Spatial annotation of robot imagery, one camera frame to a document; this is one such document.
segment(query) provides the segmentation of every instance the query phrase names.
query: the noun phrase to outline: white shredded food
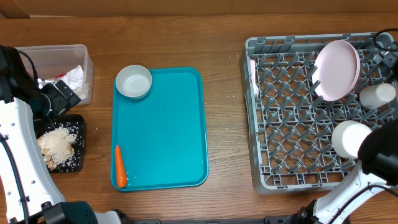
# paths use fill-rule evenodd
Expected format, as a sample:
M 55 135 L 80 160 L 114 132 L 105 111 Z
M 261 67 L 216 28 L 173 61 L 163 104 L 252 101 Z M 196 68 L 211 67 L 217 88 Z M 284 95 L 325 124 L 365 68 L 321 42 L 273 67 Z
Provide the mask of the white shredded food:
M 77 135 L 70 134 L 69 131 L 70 128 L 59 127 L 49 133 L 45 133 L 37 140 L 44 159 L 46 160 L 46 156 L 48 158 L 46 164 L 50 162 L 56 167 L 56 165 L 63 164 L 75 155 L 72 143 L 76 141 Z

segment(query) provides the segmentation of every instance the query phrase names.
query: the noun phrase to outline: blue tray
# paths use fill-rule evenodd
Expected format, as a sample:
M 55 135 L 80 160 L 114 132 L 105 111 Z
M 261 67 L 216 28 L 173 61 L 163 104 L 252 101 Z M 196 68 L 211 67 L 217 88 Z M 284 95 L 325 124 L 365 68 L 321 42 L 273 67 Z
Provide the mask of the blue tray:
M 113 88 L 111 182 L 121 191 L 202 184 L 208 175 L 205 105 L 194 68 L 149 70 L 149 94 L 132 100 Z M 118 188 L 114 149 L 119 144 L 128 181 Z

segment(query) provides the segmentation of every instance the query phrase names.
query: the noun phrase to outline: dish rack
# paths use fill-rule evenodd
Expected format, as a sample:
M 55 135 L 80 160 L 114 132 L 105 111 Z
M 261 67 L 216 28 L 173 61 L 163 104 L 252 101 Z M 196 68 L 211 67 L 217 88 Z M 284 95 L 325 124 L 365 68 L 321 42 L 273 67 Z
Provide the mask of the dish rack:
M 255 37 L 240 58 L 243 94 L 248 110 L 252 183 L 259 194 L 330 190 L 355 166 L 331 144 L 334 128 L 354 120 L 375 130 L 398 117 L 398 100 L 376 110 L 359 103 L 366 86 L 386 81 L 396 52 L 375 48 L 374 33 Z M 312 83 L 315 60 L 324 46 L 345 40 L 357 49 L 361 73 L 353 91 L 337 101 L 324 101 Z M 377 37 L 384 47 L 398 48 L 391 35 Z M 250 81 L 250 59 L 256 61 L 256 83 Z M 260 90 L 255 98 L 253 85 Z

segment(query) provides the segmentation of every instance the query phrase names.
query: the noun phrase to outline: orange carrot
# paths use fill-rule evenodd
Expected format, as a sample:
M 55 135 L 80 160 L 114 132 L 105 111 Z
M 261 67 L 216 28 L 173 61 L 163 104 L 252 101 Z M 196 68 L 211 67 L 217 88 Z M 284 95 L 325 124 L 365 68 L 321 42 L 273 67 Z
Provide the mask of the orange carrot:
M 124 170 L 122 152 L 120 151 L 119 145 L 114 150 L 114 156 L 116 160 L 116 183 L 119 188 L 125 188 L 127 185 L 126 170 Z

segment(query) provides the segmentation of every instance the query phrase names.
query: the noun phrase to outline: cable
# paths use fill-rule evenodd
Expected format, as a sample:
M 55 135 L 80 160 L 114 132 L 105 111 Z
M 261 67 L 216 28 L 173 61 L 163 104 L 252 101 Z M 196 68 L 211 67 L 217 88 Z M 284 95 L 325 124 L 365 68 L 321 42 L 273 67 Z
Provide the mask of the cable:
M 398 32 L 398 29 L 397 29 L 397 28 L 389 28 L 389 29 L 384 29 L 384 30 L 381 30 L 381 31 L 377 32 L 377 33 L 373 36 L 373 43 L 374 43 L 374 45 L 375 45 L 378 49 L 380 49 L 380 50 L 385 50 L 385 51 L 388 51 L 388 52 L 398 52 L 398 49 L 388 49 L 388 48 L 385 48 L 385 47 L 381 47 L 381 46 L 376 42 L 376 37 L 378 37 L 380 34 L 382 34 L 382 33 L 384 33 L 384 32 L 390 32 L 390 31 Z
M 343 213 L 344 209 L 347 208 L 348 205 L 350 205 L 351 202 L 353 202 L 357 197 L 359 197 L 361 194 L 363 194 L 365 191 L 367 190 L 372 190 L 372 188 L 374 187 L 378 187 L 381 189 L 384 189 L 386 192 L 389 192 L 390 194 L 395 195 L 396 197 L 398 197 L 398 194 L 391 190 L 388 187 L 385 186 L 381 186 L 381 185 L 369 185 L 366 188 L 362 189 L 360 192 L 358 192 L 357 194 L 355 194 L 352 198 L 350 198 L 343 206 L 341 209 L 338 210 L 338 212 L 336 213 L 336 215 L 331 219 L 331 221 L 329 222 L 329 224 L 333 224 L 334 221 L 336 221 L 336 219 Z
M 8 146 L 8 143 L 7 143 L 6 139 L 2 136 L 2 134 L 0 134 L 0 141 L 2 143 L 2 146 L 4 147 L 4 149 L 7 152 L 7 156 L 8 156 L 8 159 L 10 160 L 12 171 L 14 173 L 19 196 L 21 197 L 20 201 L 22 203 L 22 210 L 24 211 L 25 224 L 29 224 L 29 211 L 27 209 L 25 192 L 24 192 L 24 188 L 22 187 L 21 178 L 19 177 L 17 164 L 15 163 L 14 156 L 12 155 L 12 152 L 10 150 L 10 147 Z
M 37 79 L 39 78 L 39 76 L 37 75 L 37 71 L 36 71 L 35 65 L 33 64 L 32 59 L 30 59 L 30 57 L 25 52 L 23 52 L 21 50 L 18 50 L 18 53 L 20 53 L 21 55 L 25 56 L 29 60 L 30 64 L 32 65 L 33 81 L 35 82 L 35 87 L 38 88 L 39 87 L 39 82 L 37 81 Z

